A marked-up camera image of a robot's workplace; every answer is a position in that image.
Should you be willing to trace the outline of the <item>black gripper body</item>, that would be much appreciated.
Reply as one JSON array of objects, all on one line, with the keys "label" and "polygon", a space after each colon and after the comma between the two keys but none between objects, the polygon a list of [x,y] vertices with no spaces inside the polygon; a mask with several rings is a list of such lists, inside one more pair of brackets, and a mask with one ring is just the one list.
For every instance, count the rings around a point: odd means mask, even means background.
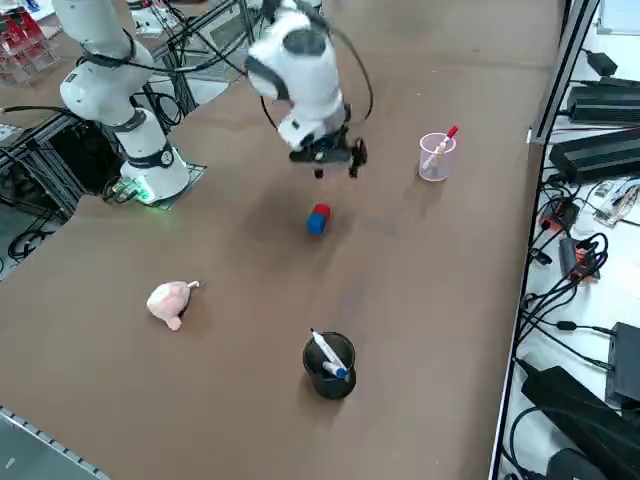
[{"label": "black gripper body", "polygon": [[349,163],[351,149],[347,143],[349,128],[342,126],[338,131],[314,139],[307,135],[298,150],[291,152],[294,163]]}]

